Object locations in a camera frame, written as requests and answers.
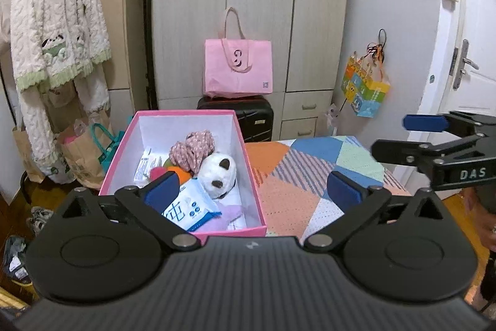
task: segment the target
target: blue wipes package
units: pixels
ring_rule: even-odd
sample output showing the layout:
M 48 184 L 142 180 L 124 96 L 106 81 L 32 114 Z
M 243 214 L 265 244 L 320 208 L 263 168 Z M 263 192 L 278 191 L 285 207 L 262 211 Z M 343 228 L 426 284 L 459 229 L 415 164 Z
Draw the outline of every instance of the blue wipes package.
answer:
M 162 215 L 182 229 L 194 232 L 221 212 L 200 181 L 192 178 L 180 186 L 178 197 Z

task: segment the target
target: white plush toy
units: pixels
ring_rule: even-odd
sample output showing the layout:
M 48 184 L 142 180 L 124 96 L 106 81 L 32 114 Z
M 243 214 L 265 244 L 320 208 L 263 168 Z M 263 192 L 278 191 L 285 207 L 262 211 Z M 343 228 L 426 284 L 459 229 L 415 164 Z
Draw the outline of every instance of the white plush toy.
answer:
M 222 199 L 236 182 L 236 163 L 229 155 L 212 153 L 203 160 L 197 177 L 210 198 Z

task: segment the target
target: patchwork bedspread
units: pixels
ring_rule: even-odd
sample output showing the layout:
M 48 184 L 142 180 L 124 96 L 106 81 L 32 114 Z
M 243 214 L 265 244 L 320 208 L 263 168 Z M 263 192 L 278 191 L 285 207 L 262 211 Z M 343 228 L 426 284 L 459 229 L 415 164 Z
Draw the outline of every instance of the patchwork bedspread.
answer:
M 267 236 L 302 240 L 343 215 L 327 194 L 332 170 L 364 187 L 381 185 L 394 195 L 410 195 L 353 136 L 247 143 L 246 150 Z

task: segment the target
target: teal bag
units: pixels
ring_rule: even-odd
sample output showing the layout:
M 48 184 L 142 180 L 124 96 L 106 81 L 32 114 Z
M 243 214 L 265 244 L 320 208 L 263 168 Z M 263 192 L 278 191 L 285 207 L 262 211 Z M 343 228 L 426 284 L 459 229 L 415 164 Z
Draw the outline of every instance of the teal bag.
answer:
M 95 136 L 95 127 L 100 128 L 105 135 L 110 139 L 110 145 L 105 149 Z M 122 138 L 124 136 L 124 131 L 120 131 L 117 136 L 113 137 L 112 134 L 101 124 L 95 123 L 91 125 L 91 137 L 96 146 L 102 151 L 102 155 L 98 158 L 98 161 L 103 167 L 105 173 L 109 170 L 110 163 L 112 162 L 113 156 L 115 156 L 118 146 L 121 144 Z

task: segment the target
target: door lock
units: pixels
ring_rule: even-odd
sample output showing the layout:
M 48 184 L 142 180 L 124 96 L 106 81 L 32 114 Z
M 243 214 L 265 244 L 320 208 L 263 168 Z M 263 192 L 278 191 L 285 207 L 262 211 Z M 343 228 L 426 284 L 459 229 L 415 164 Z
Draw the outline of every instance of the door lock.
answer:
M 467 58 L 469 45 L 470 43 L 468 42 L 467 39 L 463 40 L 462 52 L 460 55 L 460 66 L 458 67 L 458 70 L 455 75 L 455 79 L 453 81 L 454 90 L 457 90 L 460 87 L 463 75 L 466 75 L 468 73 L 467 70 L 465 69 L 465 65 L 470 65 L 473 69 L 477 71 L 479 70 L 479 65 L 477 65 L 474 61 Z

